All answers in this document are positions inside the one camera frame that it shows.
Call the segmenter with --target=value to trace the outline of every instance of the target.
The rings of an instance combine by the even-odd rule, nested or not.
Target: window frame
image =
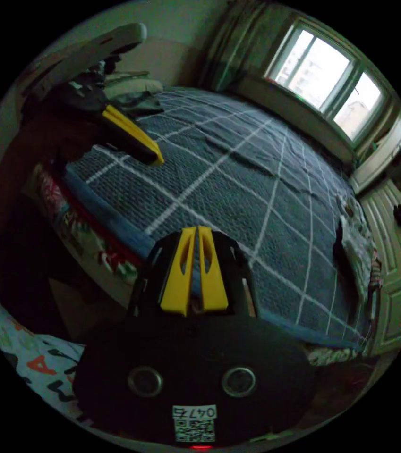
[[[321,39],[349,60],[349,64],[347,65],[339,81],[334,86],[319,109],[298,96],[287,86],[277,83],[274,79],[282,69],[283,64],[285,63],[296,40],[299,38],[303,30],[311,33],[314,38],[311,40],[306,50],[301,55],[297,66],[293,69],[293,76],[301,66],[302,61],[315,42],[315,38]],[[388,99],[390,98],[390,94],[387,91],[384,82],[378,79],[378,77],[374,74],[372,68],[369,67],[369,65],[366,65],[363,59],[359,57],[359,55],[349,49],[345,43],[342,43],[340,41],[340,38],[338,36],[333,34],[332,31],[329,31],[324,26],[321,26],[305,17],[296,16],[291,18],[288,30],[284,30],[283,33],[284,36],[282,40],[280,40],[279,37],[279,40],[281,42],[278,44],[277,50],[274,53],[274,56],[271,58],[271,61],[269,62],[270,64],[267,64],[264,69],[263,78],[269,83],[272,83],[278,88],[289,93],[290,96],[295,97],[295,99],[298,99],[304,105],[313,110],[334,129],[334,131],[341,137],[341,139],[348,145],[351,150],[355,151],[360,147],[366,136],[375,127],[375,124],[383,113],[383,107],[387,104]],[[342,130],[342,128],[334,121],[334,117],[337,115],[339,110],[342,108],[342,106],[345,104],[345,102],[355,89],[363,72],[365,72],[366,75],[372,80],[372,82],[375,83],[375,85],[380,90],[381,95],[377,104],[373,107],[368,120],[358,130],[356,135],[352,139],[350,139],[348,135]],[[289,83],[290,78],[287,79],[286,85],[288,85]]]

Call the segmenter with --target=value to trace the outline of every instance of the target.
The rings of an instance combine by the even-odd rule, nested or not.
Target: curtain
[[[210,44],[200,87],[220,92],[244,76],[267,7],[267,2],[258,0],[237,0],[230,4]]]

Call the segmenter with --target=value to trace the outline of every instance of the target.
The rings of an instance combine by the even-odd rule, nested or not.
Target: qr code
[[[177,442],[214,442],[214,420],[174,419]]]

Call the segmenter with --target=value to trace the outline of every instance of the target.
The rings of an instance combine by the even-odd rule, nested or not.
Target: windowsill
[[[295,93],[288,90],[284,86],[279,85],[277,82],[275,82],[269,78],[258,77],[256,75],[251,75],[251,77],[255,80],[258,80],[261,83],[270,85],[270,86],[274,87],[275,89],[283,92],[285,95],[287,95],[292,100],[294,100],[297,104],[301,105],[305,109],[308,109],[311,113],[313,113],[315,116],[317,116],[317,118],[320,119],[324,124],[328,125],[328,127],[334,133],[334,135],[339,140],[341,140],[343,142],[343,144],[353,153],[353,147],[350,146],[350,144],[347,142],[347,140],[345,140],[344,137],[338,132],[338,130],[334,126],[332,126],[328,120],[325,119],[325,117],[322,115],[322,113],[319,110],[317,110],[315,107],[313,107],[307,101],[302,100]]]

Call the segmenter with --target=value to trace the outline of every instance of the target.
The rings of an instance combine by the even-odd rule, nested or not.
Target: label sticker
[[[216,405],[172,406],[176,442],[214,442]]]

